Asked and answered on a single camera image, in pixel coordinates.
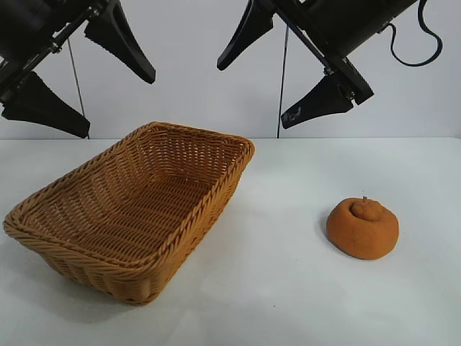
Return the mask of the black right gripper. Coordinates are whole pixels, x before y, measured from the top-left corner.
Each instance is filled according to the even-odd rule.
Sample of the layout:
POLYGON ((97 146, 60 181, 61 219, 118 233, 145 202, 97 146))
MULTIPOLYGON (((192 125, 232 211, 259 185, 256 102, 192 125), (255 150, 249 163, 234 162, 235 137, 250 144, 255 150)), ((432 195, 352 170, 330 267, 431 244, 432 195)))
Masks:
MULTIPOLYGON (((277 14, 324 66, 324 77, 281 116, 282 127, 350 111, 374 95, 348 55, 379 33, 413 1, 276 1, 277 14)), ((273 28, 274 2, 249 0, 217 68, 225 70, 273 28)))

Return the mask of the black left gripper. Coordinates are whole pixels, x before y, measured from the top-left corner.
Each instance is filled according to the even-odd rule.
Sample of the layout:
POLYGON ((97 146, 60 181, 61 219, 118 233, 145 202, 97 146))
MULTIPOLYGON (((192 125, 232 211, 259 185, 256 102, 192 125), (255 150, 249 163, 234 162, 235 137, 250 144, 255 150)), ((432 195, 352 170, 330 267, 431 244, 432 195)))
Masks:
POLYGON ((135 39, 120 1, 2 1, 2 117, 45 125, 79 138, 88 136, 90 122, 33 71, 48 55, 60 52, 86 21, 86 38, 146 83, 155 81, 156 70, 135 39))

